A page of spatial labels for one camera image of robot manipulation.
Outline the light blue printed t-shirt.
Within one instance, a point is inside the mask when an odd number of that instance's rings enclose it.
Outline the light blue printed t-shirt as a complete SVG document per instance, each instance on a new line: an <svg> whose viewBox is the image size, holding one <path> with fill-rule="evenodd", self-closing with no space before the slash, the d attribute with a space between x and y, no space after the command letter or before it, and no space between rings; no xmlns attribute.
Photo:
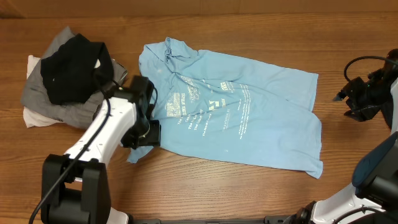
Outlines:
<svg viewBox="0 0 398 224"><path fill-rule="evenodd" d="M319 178L322 124L313 113L318 75L166 38L147 44L139 70L157 89L162 148Z"/></svg>

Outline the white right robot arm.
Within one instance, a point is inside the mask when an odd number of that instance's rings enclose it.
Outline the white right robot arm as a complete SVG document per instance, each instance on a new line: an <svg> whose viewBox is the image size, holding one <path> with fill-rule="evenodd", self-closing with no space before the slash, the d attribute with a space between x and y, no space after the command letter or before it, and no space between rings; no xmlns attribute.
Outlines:
<svg viewBox="0 0 398 224"><path fill-rule="evenodd" d="M351 223L381 214L397 223L397 50L381 58L384 66L368 75L348 79L334 97L345 100L345 116L367 121L381 112L391 135L357 164L352 181L330 198L313 201L283 223Z"/></svg>

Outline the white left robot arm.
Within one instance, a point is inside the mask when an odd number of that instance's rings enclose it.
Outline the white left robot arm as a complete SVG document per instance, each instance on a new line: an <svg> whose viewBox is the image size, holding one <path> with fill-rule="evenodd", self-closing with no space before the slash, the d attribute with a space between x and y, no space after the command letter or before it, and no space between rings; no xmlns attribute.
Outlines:
<svg viewBox="0 0 398 224"><path fill-rule="evenodd" d="M133 223L111 205L106 168L116 148L160 145L161 125L152 120L157 89L118 88L64 155L49 155L42 168L42 199L30 217L43 223Z"/></svg>

